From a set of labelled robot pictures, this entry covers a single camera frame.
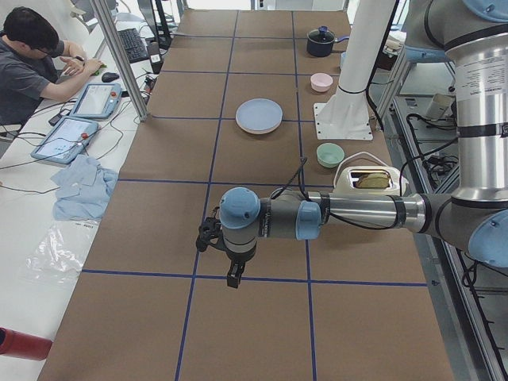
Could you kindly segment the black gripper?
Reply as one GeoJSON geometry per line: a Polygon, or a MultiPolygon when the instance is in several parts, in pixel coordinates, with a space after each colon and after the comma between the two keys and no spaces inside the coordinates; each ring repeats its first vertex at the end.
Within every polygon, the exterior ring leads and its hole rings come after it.
{"type": "Polygon", "coordinates": [[[251,248],[247,252],[234,252],[226,247],[221,223],[216,217],[219,209],[220,207],[216,206],[211,215],[206,217],[204,222],[198,227],[198,237],[195,245],[200,252],[204,252],[209,246],[225,252],[232,261],[226,277],[227,286],[238,288],[241,284],[243,263],[250,261],[254,257],[254,249],[251,248]]]}

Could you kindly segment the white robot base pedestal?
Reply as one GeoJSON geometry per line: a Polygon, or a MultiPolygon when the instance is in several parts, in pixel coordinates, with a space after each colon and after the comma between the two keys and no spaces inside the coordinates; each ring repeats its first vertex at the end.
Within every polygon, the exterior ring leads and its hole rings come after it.
{"type": "Polygon", "coordinates": [[[390,30],[395,0],[359,2],[337,90],[326,103],[314,105],[319,140],[372,140],[368,86],[380,49],[390,30]]]}

